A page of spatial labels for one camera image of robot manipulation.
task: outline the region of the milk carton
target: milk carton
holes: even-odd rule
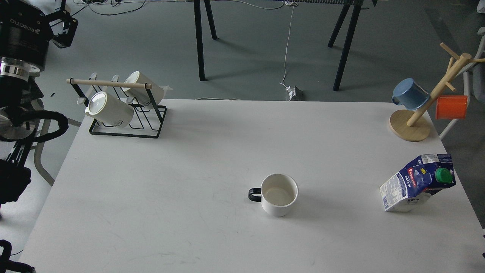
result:
[[[456,185],[449,154],[423,154],[379,189],[385,211],[410,211],[444,188]]]

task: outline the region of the orange mug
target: orange mug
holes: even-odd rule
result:
[[[467,115],[468,97],[443,95],[436,101],[436,119],[464,119]]]

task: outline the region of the wooden base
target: wooden base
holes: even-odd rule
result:
[[[428,137],[431,126],[423,118],[420,119],[410,127],[406,124],[409,118],[414,114],[409,110],[398,110],[394,112],[389,118],[389,127],[400,138],[407,141],[421,141]]]

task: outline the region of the green bottle cap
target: green bottle cap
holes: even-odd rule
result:
[[[453,183],[453,176],[449,169],[438,168],[436,170],[436,180],[440,183],[451,184]]]

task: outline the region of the concrete floor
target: concrete floor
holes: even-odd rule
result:
[[[248,2],[269,8],[282,4]],[[43,9],[51,5],[45,0],[36,3]],[[205,82],[198,80],[192,3],[150,2],[138,11],[117,16],[101,16],[85,8],[74,16],[79,27],[73,45],[67,49],[50,47],[46,70],[37,83],[45,95],[47,110],[79,121],[84,109],[76,105],[77,95],[65,80],[86,79],[92,72],[98,73],[98,79],[110,80],[115,74],[126,79],[140,70],[157,84],[170,85],[174,89],[166,96],[170,99],[283,101],[287,93],[280,82],[293,11],[286,85],[298,86],[306,101],[390,102],[396,84],[408,77],[428,90],[433,89],[449,60],[449,55],[439,47],[440,42],[458,54],[475,55],[480,41],[477,31],[485,26],[485,15],[476,12],[477,4],[478,1],[465,0],[407,0],[379,1],[373,7],[366,1],[364,6],[370,9],[360,13],[340,92],[332,91],[332,87],[350,12],[335,46],[327,47],[342,9],[340,5],[300,3],[294,9],[283,6],[263,10],[239,2],[213,1],[219,39],[210,38],[207,17],[203,14],[208,79]],[[73,12],[84,6],[69,5]],[[140,5],[90,7],[101,13],[119,13]],[[458,77],[453,83],[460,94],[462,82],[463,78]],[[467,118],[458,122],[443,140],[482,227],[485,227],[485,180],[481,174],[485,158],[484,106],[472,98]],[[434,109],[429,112],[433,117]],[[446,120],[434,122],[438,132],[448,124]],[[71,127],[67,134],[46,144],[43,161],[53,176],[59,171],[76,131],[76,127]],[[18,202],[1,208],[0,234],[6,234],[4,237],[12,241],[14,251],[22,249],[32,230],[49,191],[44,186],[45,181],[38,178]],[[23,217],[30,222],[15,220]]]

